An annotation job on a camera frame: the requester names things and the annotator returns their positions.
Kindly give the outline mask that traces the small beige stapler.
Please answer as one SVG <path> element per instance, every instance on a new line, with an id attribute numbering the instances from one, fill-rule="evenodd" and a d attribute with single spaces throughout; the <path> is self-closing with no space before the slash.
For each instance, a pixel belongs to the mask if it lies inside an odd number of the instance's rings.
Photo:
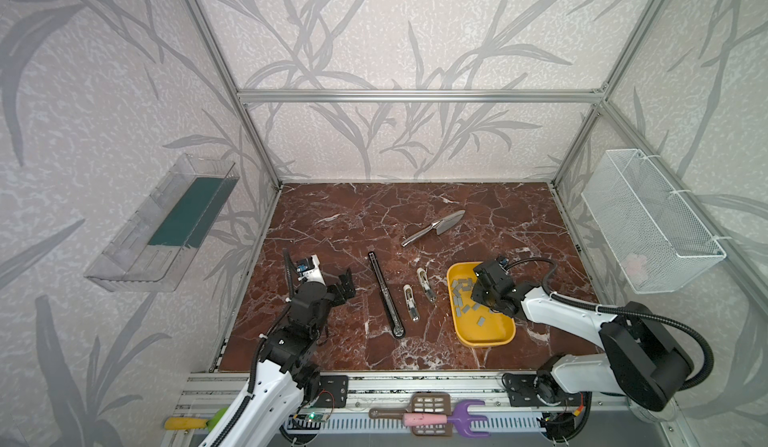
<path id="1" fill-rule="evenodd" d="M 406 284 L 403 286 L 403 294 L 406 302 L 406 307 L 408 311 L 408 315 L 411 318 L 413 322 L 417 322 L 420 320 L 420 315 L 418 312 L 418 308 L 415 302 L 415 297 L 413 293 L 413 289 L 410 285 Z"/>
<path id="2" fill-rule="evenodd" d="M 419 280 L 419 284 L 421 285 L 421 287 L 423 289 L 423 292 L 424 292 L 424 295 L 427 298 L 427 300 L 431 304 L 435 304 L 436 301 L 437 301 L 437 296 L 436 296 L 434 290 L 432 289 L 432 287 L 430 285 L 427 272 L 426 272 L 426 270 L 424 268 L 419 267 L 417 269 L 417 278 Z"/>

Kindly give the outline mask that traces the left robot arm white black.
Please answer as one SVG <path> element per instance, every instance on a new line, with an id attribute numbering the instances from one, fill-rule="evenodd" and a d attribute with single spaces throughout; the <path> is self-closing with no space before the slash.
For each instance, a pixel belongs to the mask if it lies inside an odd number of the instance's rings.
<path id="1" fill-rule="evenodd" d="M 331 310 L 356 295 L 352 272 L 326 284 L 318 268 L 300 274 L 300 285 L 260 342 L 249 378 L 204 446 L 266 446 L 289 416 L 320 392 L 311 362 Z"/>

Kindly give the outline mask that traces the black stapler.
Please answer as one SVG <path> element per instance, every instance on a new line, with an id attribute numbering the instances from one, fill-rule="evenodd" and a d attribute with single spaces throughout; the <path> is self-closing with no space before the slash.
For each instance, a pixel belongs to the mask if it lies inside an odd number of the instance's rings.
<path id="1" fill-rule="evenodd" d="M 397 307 L 395 305 L 395 302 L 393 300 L 389 287 L 386 283 L 386 280 L 383 276 L 383 272 L 378 262 L 378 258 L 373 251 L 370 251 L 367 254 L 367 257 L 371 265 L 372 271 L 374 273 L 376 282 L 379 286 L 381 299 L 382 299 L 385 312 L 389 321 L 391 333 L 395 339 L 402 339 L 405 337 L 405 334 L 406 334 L 405 327 L 397 311 Z"/>

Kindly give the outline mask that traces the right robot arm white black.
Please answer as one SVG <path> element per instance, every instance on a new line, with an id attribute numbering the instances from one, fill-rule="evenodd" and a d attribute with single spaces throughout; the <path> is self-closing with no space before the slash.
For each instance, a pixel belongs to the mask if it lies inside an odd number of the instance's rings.
<path id="1" fill-rule="evenodd" d="M 677 320 L 657 315 L 638 302 L 625 306 L 590 303 L 550 286 L 558 264 L 537 283 L 518 283 L 514 262 L 505 257 L 474 267 L 473 301 L 508 318 L 544 324 L 599 348 L 589 355 L 555 355 L 536 372 L 531 389 L 546 405 L 565 396 L 619 395 L 660 412 L 676 393 L 699 386 L 714 370 L 705 337 Z"/>

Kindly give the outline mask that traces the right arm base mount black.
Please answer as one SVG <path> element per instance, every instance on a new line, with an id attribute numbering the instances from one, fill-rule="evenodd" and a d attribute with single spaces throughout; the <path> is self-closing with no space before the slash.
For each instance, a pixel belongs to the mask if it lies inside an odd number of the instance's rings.
<path id="1" fill-rule="evenodd" d="M 501 377 L 511 407 L 562 408 L 566 412 L 583 410 L 591 395 L 567 393 L 550 374 L 506 372 Z"/>

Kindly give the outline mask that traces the yellow plastic tray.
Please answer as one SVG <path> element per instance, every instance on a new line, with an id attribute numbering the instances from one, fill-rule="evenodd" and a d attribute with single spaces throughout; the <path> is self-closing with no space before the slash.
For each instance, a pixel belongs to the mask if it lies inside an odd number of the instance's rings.
<path id="1" fill-rule="evenodd" d="M 471 298 L 477 280 L 473 269 L 479 262 L 460 262 L 448 268 L 446 282 L 454 330 L 459 341 L 470 348 L 492 348 L 509 344 L 515 337 L 513 319 L 492 312 Z"/>

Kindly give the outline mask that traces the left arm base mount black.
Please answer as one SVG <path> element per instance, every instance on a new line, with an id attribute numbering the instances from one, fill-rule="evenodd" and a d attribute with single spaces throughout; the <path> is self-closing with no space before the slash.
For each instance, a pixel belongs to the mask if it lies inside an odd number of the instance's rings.
<path id="1" fill-rule="evenodd" d="M 322 374 L 313 378 L 305 388 L 303 407 L 337 409 L 347 403 L 349 377 Z"/>

